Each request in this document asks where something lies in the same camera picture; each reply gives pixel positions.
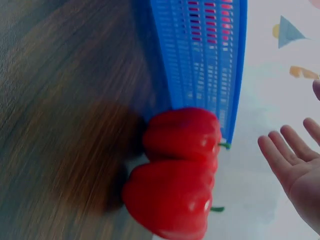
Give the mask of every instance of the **palm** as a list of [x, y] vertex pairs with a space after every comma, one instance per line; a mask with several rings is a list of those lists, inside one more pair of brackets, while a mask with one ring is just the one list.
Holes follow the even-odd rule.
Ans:
[[[319, 144], [320, 126], [310, 118], [303, 124]], [[320, 154], [311, 150], [290, 126], [283, 126], [281, 133], [293, 152], [276, 131], [260, 137], [258, 144], [300, 216], [320, 233]]]

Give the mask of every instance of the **bell pepper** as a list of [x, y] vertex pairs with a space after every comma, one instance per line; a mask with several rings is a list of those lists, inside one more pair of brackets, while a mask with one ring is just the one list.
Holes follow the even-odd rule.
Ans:
[[168, 240], [201, 240], [212, 206], [214, 174], [194, 161], [160, 161], [136, 167], [122, 190], [129, 213]]
[[222, 138], [218, 118], [211, 112], [188, 107], [153, 117], [143, 135], [151, 162], [163, 158], [210, 162], [215, 172]]

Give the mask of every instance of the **green stem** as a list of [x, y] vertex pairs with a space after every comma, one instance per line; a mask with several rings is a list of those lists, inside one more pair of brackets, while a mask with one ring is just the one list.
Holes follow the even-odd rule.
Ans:
[[222, 207], [214, 207], [213, 206], [210, 208], [211, 212], [216, 212], [216, 213], [222, 213], [224, 210], [225, 210], [224, 206], [222, 206]]
[[221, 146], [221, 147], [225, 147], [226, 149], [230, 149], [231, 148], [231, 144], [229, 143], [218, 143], [218, 146]]

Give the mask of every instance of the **wood grain surface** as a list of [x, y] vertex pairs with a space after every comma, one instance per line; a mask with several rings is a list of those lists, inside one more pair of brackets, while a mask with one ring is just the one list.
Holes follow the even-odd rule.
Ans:
[[0, 240], [150, 240], [125, 161], [170, 107], [144, 0], [0, 0]]

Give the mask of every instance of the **blue plastic basket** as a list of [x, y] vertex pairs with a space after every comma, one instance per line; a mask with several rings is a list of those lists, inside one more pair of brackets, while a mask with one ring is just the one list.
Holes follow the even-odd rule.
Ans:
[[151, 0], [173, 109], [217, 115], [231, 143], [243, 74], [247, 0]]

